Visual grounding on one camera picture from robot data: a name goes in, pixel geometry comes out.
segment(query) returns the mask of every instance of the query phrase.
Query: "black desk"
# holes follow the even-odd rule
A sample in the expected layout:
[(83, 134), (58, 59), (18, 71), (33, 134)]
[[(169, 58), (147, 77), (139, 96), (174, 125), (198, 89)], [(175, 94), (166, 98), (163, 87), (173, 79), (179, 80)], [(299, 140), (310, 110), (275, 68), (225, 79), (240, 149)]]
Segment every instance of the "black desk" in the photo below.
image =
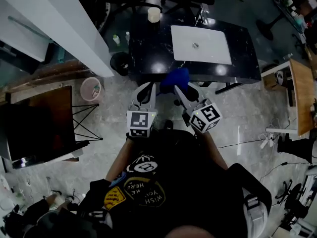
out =
[(291, 12), (282, 3), (282, 1), (281, 0), (272, 0), (272, 1), (274, 2), (275, 6), (281, 11), (281, 13), (279, 14), (279, 16), (275, 20), (273, 20), (269, 24), (265, 24), (262, 20), (256, 21), (257, 27), (258, 27), (259, 31), (263, 34), (263, 36), (266, 37), (268, 40), (272, 41), (274, 39), (274, 37), (273, 37), (273, 34), (271, 32), (271, 28), (273, 27), (273, 25), (275, 25), (276, 22), (278, 22), (279, 20), (281, 20), (284, 17), (291, 23), (291, 25), (295, 28), (295, 30), (297, 32), (302, 34), (303, 30), (302, 30), (301, 26), (299, 26), (297, 24), (296, 20), (291, 15)]
[(162, 14), (160, 23), (153, 25), (147, 14), (134, 17), (130, 33), (129, 74), (139, 83), (162, 81), (168, 73), (180, 67), (189, 69), (191, 81), (228, 83), (226, 88), (216, 93), (261, 80), (257, 56), (246, 28), (217, 20), (211, 20), (208, 26), (197, 24), (197, 27), (225, 33), (232, 61), (232, 65), (227, 65), (174, 60), (171, 25), (195, 26), (195, 20), (183, 14)]

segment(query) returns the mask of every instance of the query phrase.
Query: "wall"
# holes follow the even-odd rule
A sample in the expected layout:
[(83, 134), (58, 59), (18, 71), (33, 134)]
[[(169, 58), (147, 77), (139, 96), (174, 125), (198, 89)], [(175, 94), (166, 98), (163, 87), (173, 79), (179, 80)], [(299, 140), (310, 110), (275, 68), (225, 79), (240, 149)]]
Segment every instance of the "wall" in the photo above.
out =
[(8, 16), (12, 16), (44, 34), (6, 0), (0, 0), (0, 40), (40, 62), (44, 61), (49, 45), (48, 40), (32, 33), (16, 22), (8, 20)]
[(6, 0), (95, 74), (113, 76), (108, 46), (79, 0)]

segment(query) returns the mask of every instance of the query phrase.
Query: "wooden table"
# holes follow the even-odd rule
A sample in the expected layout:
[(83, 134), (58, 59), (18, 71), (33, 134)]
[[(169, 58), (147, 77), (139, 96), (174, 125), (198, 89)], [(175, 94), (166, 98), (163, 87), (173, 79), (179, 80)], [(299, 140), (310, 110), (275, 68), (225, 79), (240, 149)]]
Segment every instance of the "wooden table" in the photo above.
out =
[(315, 89), (312, 70), (302, 65), (301, 63), (290, 59), (290, 61), (287, 61), (277, 67), (263, 72), (261, 74), (261, 77), (265, 77), (287, 67), (291, 71), (294, 85), (297, 129), (267, 128), (266, 131), (292, 133), (300, 136), (314, 128), (313, 117), (311, 114), (311, 106), (315, 101)]

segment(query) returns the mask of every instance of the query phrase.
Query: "bottle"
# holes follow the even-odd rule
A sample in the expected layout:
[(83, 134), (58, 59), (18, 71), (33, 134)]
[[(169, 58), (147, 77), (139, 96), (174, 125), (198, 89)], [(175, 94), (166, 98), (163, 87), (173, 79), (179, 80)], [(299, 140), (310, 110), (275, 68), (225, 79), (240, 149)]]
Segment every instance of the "bottle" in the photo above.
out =
[(293, 53), (289, 53), (289, 54), (283, 56), (283, 59), (286, 61), (286, 60), (289, 60), (292, 56), (293, 56)]
[(119, 36), (117, 36), (117, 35), (113, 35), (113, 40), (114, 40), (114, 42), (116, 42), (117, 43), (117, 46), (120, 46), (120, 38), (119, 38)]
[(287, 7), (290, 7), (290, 6), (292, 6), (293, 5), (293, 1), (292, 0), (287, 0), (286, 1), (286, 6)]
[(130, 32), (125, 33), (125, 39), (127, 40), (128, 44), (130, 42)]

